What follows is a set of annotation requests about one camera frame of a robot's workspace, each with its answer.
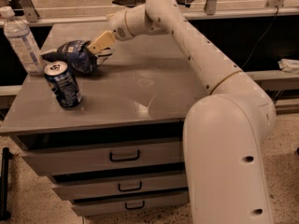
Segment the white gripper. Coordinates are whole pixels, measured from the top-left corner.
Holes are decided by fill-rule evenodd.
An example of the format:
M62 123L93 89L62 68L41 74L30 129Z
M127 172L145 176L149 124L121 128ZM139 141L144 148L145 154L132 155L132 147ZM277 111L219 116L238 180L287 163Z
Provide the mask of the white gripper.
M97 62L103 63L114 52L111 49L115 43L115 37L120 40L127 40L129 33L125 24L126 10L121 10L113 14L107 15L108 29L99 34L88 46L87 50L92 54L96 54Z

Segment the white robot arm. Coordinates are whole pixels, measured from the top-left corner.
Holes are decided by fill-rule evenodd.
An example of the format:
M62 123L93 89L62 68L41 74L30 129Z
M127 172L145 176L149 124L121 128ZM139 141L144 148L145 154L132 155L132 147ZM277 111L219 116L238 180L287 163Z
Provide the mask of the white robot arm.
M92 52L166 32L208 92L190 108L183 127L193 224L274 224L261 152L275 126L272 99L187 21L176 0L146 0L107 20Z

